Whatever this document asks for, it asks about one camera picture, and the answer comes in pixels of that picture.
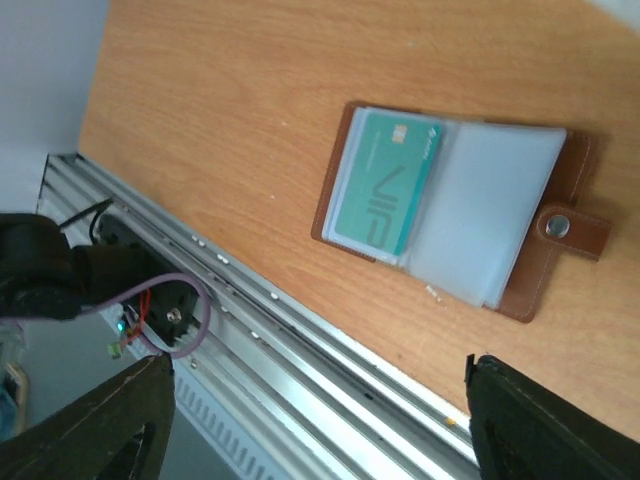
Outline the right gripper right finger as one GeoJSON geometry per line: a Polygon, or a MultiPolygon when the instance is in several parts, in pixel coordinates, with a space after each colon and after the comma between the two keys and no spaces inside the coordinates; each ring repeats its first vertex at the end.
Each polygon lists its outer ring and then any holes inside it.
{"type": "Polygon", "coordinates": [[[637,479],[639,443],[492,355],[466,359],[483,479],[637,479]]]}

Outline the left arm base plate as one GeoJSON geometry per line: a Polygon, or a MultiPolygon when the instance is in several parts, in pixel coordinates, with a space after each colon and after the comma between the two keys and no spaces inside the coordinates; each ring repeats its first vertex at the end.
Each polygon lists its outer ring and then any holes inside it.
{"type": "Polygon", "coordinates": [[[189,329],[200,326],[194,317],[200,295],[193,282],[179,279],[175,265],[114,215],[94,219],[91,238],[97,247],[92,257],[109,268],[96,278],[99,291],[112,297],[140,289],[120,301],[124,310],[146,308],[149,313],[143,327],[159,338],[158,348],[179,350],[189,329]]]}

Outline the brown leather card holder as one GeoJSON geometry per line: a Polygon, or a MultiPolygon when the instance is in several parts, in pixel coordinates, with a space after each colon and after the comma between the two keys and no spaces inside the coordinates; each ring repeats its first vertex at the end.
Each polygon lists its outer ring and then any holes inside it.
{"type": "Polygon", "coordinates": [[[607,245],[610,223],[578,206],[596,161],[594,136],[583,131],[352,101],[342,113],[311,235],[472,306],[527,323],[562,253],[597,260],[607,245]],[[393,263],[335,243],[324,233],[360,107],[435,117],[444,124],[407,244],[393,263]]]}

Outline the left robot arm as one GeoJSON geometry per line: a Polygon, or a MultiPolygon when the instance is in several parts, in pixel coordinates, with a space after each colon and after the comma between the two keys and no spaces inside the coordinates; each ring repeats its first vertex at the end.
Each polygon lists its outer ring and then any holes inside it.
{"type": "Polygon", "coordinates": [[[151,277],[149,256],[127,245],[69,245],[50,218],[1,215],[1,317],[71,320],[151,277]]]}

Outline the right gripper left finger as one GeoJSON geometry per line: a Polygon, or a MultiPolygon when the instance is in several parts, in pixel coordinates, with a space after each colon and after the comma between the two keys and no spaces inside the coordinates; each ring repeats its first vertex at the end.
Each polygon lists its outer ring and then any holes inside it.
{"type": "Polygon", "coordinates": [[[175,414],[167,354],[130,365],[1,444],[3,479],[157,479],[175,414]]]}

